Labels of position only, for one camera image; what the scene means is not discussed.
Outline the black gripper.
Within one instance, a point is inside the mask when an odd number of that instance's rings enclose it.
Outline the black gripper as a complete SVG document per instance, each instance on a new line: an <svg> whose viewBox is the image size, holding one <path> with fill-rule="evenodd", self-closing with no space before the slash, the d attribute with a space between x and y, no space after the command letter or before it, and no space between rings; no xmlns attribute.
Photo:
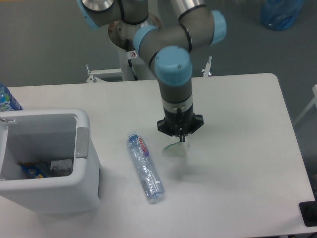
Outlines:
<svg viewBox="0 0 317 238"><path fill-rule="evenodd" d="M177 108L176 112L163 110L164 118L157 121L158 131L179 137L180 142L185 142L188 134L193 134L204 124L203 116L194 113L193 105L187 110Z"/></svg>

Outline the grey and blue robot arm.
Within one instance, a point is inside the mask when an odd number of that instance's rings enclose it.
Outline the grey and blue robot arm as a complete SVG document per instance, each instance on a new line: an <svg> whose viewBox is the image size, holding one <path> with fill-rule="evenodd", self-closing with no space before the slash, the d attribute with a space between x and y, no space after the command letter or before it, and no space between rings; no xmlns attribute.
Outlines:
<svg viewBox="0 0 317 238"><path fill-rule="evenodd" d="M160 29L150 22L146 0L80 0L77 4L91 28L118 21L130 28L130 34L121 34L125 47L135 50L159 84L164 118L157 122L158 130L181 142L198 130L204 119L193 111L190 53L225 38L223 14L203 0L174 0L178 24Z"/></svg>

